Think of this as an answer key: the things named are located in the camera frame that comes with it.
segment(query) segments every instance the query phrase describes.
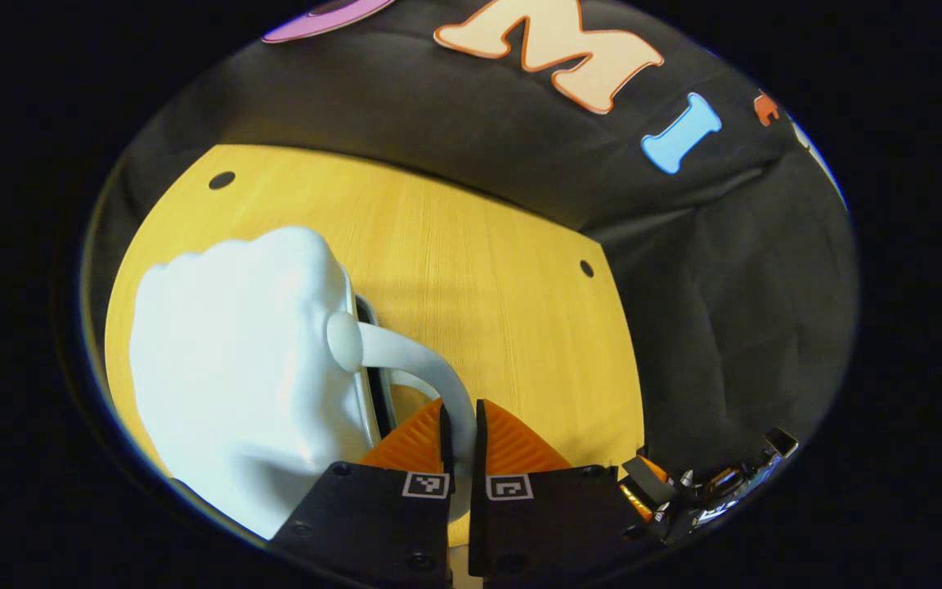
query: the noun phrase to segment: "foam letter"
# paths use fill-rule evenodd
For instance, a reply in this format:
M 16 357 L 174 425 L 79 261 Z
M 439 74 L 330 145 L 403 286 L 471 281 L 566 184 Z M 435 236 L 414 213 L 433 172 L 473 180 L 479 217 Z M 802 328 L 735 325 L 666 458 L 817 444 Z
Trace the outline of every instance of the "foam letter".
M 331 30 L 348 26 L 367 16 L 384 10 L 395 0 L 355 0 L 354 2 L 329 2 L 323 7 L 308 11 L 298 18 L 265 34 L 265 43 L 285 43 L 295 38 L 314 37 Z
M 769 117 L 773 116 L 774 119 L 780 119 L 780 110 L 777 108 L 777 103 L 774 103 L 773 98 L 769 97 L 769 94 L 761 92 L 757 98 L 755 98 L 755 115 L 758 115 L 758 122 L 765 124 L 766 127 L 769 127 L 771 124 Z
M 658 168 L 676 174 L 681 158 L 693 149 L 708 133 L 722 128 L 721 119 L 700 94 L 689 94 L 689 108 L 659 135 L 642 138 L 642 151 Z
M 605 115 L 624 83 L 650 65 L 664 63 L 649 43 L 625 30 L 583 30 L 579 0 L 493 0 L 463 24 L 434 31 L 442 46 L 472 56 L 500 59 L 511 52 L 508 33 L 526 21 L 523 70 L 540 71 L 583 57 L 571 70 L 550 78 L 566 97 Z

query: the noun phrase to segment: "orange letter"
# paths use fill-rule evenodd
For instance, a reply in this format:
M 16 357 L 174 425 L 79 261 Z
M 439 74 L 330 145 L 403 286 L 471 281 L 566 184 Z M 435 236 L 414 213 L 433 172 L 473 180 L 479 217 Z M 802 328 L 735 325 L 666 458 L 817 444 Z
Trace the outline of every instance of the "orange letter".
M 755 98 L 755 115 L 758 115 L 759 123 L 769 127 L 769 117 L 773 116 L 774 119 L 780 119 L 780 110 L 777 109 L 777 103 L 774 103 L 773 98 L 770 98 L 761 90 L 759 92 L 761 94 Z
M 664 63 L 649 43 L 625 30 L 583 30 L 579 0 L 493 0 L 463 24 L 434 31 L 438 44 L 500 59 L 511 52 L 508 33 L 526 21 L 523 70 L 540 71 L 584 57 L 571 70 L 554 72 L 550 81 L 587 110 L 605 115 L 624 83 L 644 67 Z

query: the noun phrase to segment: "orange letter m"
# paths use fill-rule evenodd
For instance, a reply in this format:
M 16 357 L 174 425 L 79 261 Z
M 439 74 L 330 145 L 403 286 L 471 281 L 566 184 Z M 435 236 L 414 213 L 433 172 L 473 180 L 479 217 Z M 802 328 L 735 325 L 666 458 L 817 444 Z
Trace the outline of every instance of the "orange letter m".
M 526 21 L 523 70 L 540 71 L 583 57 L 550 81 L 587 110 L 605 115 L 624 83 L 664 57 L 638 34 L 625 30 L 584 31 L 579 0 L 493 0 L 463 24 L 434 31 L 438 44 L 472 56 L 500 59 L 511 52 L 508 33 Z

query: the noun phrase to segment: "orange gripper pad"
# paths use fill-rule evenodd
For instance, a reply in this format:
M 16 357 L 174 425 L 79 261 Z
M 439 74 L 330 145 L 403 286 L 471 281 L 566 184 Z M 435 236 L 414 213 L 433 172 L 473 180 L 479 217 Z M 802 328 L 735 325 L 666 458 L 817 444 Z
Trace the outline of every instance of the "orange gripper pad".
M 483 399 L 486 408 L 486 474 L 543 473 L 546 470 L 571 469 L 550 444 L 528 425 L 496 403 Z
M 664 469 L 661 469 L 661 467 L 659 467 L 659 466 L 657 466 L 657 465 L 654 465 L 654 464 L 651 462 L 651 460 L 649 460 L 648 458 L 646 458 L 646 457 L 644 457 L 644 456 L 639 456 L 639 458 L 642 459 L 642 462 L 646 463 L 646 466 L 649 466 L 649 469 L 650 469 L 654 474 L 657 475 L 657 478 L 658 478 L 659 480 L 666 482 L 666 479 L 668 479 L 668 476 L 666 476 L 666 473 L 664 472 Z
M 627 500 L 631 502 L 631 506 L 635 508 L 635 511 L 639 512 L 639 515 L 642 515 L 642 519 L 646 519 L 647 522 L 653 521 L 653 511 L 649 507 L 646 507 L 642 501 L 639 501 L 639 498 L 631 492 L 631 489 L 626 488 L 625 485 L 620 485 L 621 491 L 624 492 L 624 496 L 627 497 Z
M 371 448 L 359 465 L 411 470 L 414 473 L 441 473 L 442 440 L 438 428 L 441 410 L 440 398 L 421 407 Z

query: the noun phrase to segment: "screw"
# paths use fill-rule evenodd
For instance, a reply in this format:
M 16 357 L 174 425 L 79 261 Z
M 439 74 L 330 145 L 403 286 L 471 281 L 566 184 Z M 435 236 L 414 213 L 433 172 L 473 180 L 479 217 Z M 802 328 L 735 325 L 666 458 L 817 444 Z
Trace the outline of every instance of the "screw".
M 657 511 L 654 511 L 654 512 L 653 512 L 653 519 L 654 519 L 654 521 L 657 521 L 657 522 L 662 521 L 662 520 L 664 519 L 664 515 L 665 515 L 665 512 L 666 512 L 666 508 L 668 508 L 668 507 L 670 507 L 670 506 L 671 506 L 670 501 L 668 501 L 668 502 L 665 503 L 665 504 L 662 504 L 662 506 L 659 506 L 659 507 L 657 508 Z
M 628 529 L 625 529 L 624 533 L 621 534 L 621 537 L 623 537 L 624 540 L 635 540 L 639 539 L 639 537 L 642 537 L 644 533 L 646 533 L 646 529 L 638 524 L 635 524 L 628 527 Z
M 431 556 L 425 555 L 423 552 L 414 552 L 408 559 L 406 559 L 406 566 L 412 570 L 419 570 L 422 573 L 426 573 L 434 568 L 434 559 Z

